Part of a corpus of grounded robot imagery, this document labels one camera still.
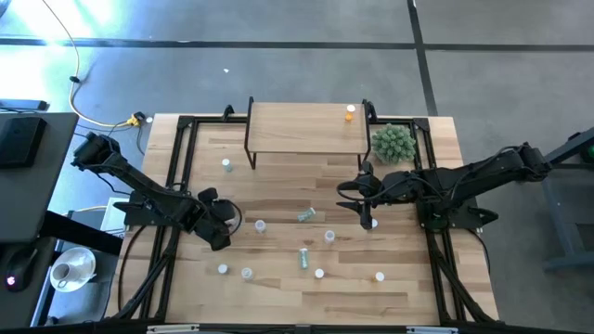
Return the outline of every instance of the small potted plant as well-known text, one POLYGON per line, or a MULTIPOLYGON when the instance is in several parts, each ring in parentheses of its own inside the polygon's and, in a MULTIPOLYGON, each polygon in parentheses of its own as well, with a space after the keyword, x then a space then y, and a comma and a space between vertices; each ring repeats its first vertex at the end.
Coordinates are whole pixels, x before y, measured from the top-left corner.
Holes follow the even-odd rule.
POLYGON ((401 125, 388 124, 371 137, 373 152, 385 164, 413 160, 415 144, 410 129, 401 125))

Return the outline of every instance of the white plate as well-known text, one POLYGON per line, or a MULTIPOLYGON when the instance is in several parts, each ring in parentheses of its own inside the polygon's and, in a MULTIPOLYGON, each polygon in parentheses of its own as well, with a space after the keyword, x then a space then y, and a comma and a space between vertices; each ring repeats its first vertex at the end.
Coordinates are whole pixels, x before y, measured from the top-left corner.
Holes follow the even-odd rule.
POLYGON ((52 283, 52 287, 59 292, 72 292, 80 289, 86 282, 95 276, 95 266, 97 262, 95 260, 95 254, 87 248, 75 247, 66 250, 58 257, 49 275, 49 280, 52 283), (58 264, 67 263, 72 265, 81 273, 81 277, 75 281, 68 282, 62 288, 58 287, 58 281, 54 278, 53 271, 58 264))

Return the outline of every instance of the wooden table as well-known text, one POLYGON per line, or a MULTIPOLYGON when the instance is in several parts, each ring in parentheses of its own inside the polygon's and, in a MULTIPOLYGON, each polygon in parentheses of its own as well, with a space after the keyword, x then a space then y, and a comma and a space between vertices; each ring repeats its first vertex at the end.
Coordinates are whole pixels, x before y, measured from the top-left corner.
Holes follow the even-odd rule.
POLYGON ((368 128, 362 104, 353 104, 353 119, 344 118, 347 104, 269 103, 251 105, 246 135, 248 156, 253 153, 366 154, 368 128))
MULTIPOLYGON (((156 115, 148 140, 143 171, 161 184, 168 171, 177 117, 156 115)), ((430 125, 438 166, 460 166, 453 119, 430 118, 430 125)), ((372 132, 378 127, 373 125, 372 132)), ((195 235, 182 234, 168 322, 438 324, 426 240, 413 205, 379 207, 373 215, 380 224, 367 232, 355 213, 335 205, 341 199, 336 185, 352 180, 357 173, 351 157, 269 154, 261 157, 254 171, 245 156, 244 136, 245 124, 200 125, 189 188, 196 194, 215 186, 222 198, 240 206, 246 221, 232 237, 232 245, 217 252, 210 251, 195 235), (232 173, 221 166, 225 158, 231 160, 232 173), (309 207, 316 209, 316 216, 298 223, 297 215, 309 207), (257 219, 266 221, 265 234, 256 233, 253 223, 257 219), (324 242, 326 230, 336 233, 334 244, 324 242), (303 247, 309 249, 308 270, 299 267, 298 249, 303 247), (220 263, 229 265, 228 275, 217 273, 220 263), (252 282, 241 280, 243 267, 253 270, 252 282), (324 269, 325 278, 314 278, 317 268, 324 269), (372 281, 378 271, 386 276, 381 283, 372 281)), ((181 152, 176 181, 186 149, 182 147, 181 152)), ((413 168, 406 163, 382 166, 373 154, 369 160, 379 178, 391 171, 413 168)), ((124 302, 147 273, 154 232, 154 228, 147 227, 131 250, 123 278, 124 302)), ((481 244, 467 231, 452 230, 451 234, 461 281, 483 309, 497 318, 481 244)), ((123 251, 131 236, 132 232, 126 235, 123 251)), ((152 312, 160 291, 158 280, 152 312)), ((445 291, 453 315, 447 284, 445 291)), ((116 312, 116 296, 114 284, 106 315, 116 312)))

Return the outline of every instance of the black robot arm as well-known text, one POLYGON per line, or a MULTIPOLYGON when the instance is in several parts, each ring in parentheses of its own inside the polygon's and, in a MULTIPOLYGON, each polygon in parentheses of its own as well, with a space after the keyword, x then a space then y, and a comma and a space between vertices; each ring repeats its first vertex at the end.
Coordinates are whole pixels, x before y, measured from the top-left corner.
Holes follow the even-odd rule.
POLYGON ((106 135, 89 133, 74 151, 73 166, 82 171, 108 173, 134 191, 127 203, 114 206, 126 212, 127 225, 168 225, 206 240, 213 251, 231 244, 227 220, 235 217, 233 205, 219 200, 216 189, 207 188, 194 198, 188 193, 158 185, 120 154, 120 145, 106 135))
POLYGON ((527 143, 502 148, 488 159, 455 169, 388 173, 381 182, 365 161, 355 180, 337 187, 339 195, 350 202, 337 204, 357 212, 365 229, 371 228, 372 208, 413 202, 423 227, 440 230, 456 219, 460 221, 456 227, 474 228, 497 219, 496 213, 476 207, 475 196, 511 181, 541 181, 550 169, 538 148, 527 143), (346 190, 356 190, 361 197, 348 196, 346 190))

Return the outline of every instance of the concrete floor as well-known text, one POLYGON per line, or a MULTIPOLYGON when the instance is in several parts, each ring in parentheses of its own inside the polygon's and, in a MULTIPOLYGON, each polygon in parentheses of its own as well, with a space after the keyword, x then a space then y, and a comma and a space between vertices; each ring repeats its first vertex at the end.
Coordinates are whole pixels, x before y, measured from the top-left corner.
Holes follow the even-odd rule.
MULTIPOLYGON (((406 0, 50 1, 76 37, 204 41, 413 41, 406 0)), ((0 34, 63 39, 38 4, 13 0, 0 34)), ((594 3, 568 0, 417 0, 426 43, 594 44, 594 3)), ((135 111, 222 112, 260 101, 358 102, 380 114, 427 115, 415 51, 81 48, 85 84, 76 105, 104 122, 135 111)), ((428 52, 437 111, 455 118, 465 161, 529 141, 548 152, 594 125, 594 53, 428 52)), ((44 99, 68 111, 73 50, 0 46, 2 96, 44 99)), ((136 130, 115 134, 139 166, 136 130)), ((143 138, 146 143, 147 132, 143 138)), ((82 138, 74 137, 75 148, 82 138)), ((67 158, 50 209, 107 202, 109 189, 67 158)), ((116 188, 126 189, 115 182, 116 188)), ((502 320, 594 332, 590 269, 545 274, 561 247, 538 185, 508 185, 479 198, 500 213, 485 229, 502 320)))

